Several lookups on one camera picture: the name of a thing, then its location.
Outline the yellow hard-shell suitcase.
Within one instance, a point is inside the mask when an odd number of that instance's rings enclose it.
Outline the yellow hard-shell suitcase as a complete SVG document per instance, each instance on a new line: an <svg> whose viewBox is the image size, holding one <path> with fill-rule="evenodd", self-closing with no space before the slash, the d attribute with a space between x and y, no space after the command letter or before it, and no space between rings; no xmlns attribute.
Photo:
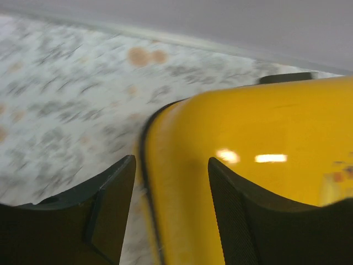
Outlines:
<svg viewBox="0 0 353 265"><path fill-rule="evenodd" d="M352 78L273 75L169 103L136 156L154 264L226 264L209 159L299 203L352 199Z"/></svg>

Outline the floral table cloth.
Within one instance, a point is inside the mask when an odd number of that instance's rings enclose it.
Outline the floral table cloth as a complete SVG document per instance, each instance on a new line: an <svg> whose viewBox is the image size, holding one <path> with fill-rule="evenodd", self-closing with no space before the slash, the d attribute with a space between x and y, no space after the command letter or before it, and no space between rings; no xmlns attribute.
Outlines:
<svg viewBox="0 0 353 265"><path fill-rule="evenodd" d="M1 18L1 206L39 204L104 172L165 105L273 75L308 73L245 57ZM127 222L147 224L135 172ZM122 251L143 251L125 231Z"/></svg>

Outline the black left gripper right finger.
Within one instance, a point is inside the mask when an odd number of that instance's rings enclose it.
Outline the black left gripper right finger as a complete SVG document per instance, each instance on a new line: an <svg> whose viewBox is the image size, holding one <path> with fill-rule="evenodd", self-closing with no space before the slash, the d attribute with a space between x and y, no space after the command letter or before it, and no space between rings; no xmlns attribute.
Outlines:
<svg viewBox="0 0 353 265"><path fill-rule="evenodd" d="M208 178L226 264L351 264L352 199L287 199L212 157Z"/></svg>

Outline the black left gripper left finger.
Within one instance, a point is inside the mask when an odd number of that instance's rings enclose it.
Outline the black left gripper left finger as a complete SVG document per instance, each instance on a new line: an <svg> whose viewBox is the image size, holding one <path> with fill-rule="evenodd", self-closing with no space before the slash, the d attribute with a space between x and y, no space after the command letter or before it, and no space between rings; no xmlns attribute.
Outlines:
<svg viewBox="0 0 353 265"><path fill-rule="evenodd" d="M118 264L135 181L127 155L39 204L1 206L2 264Z"/></svg>

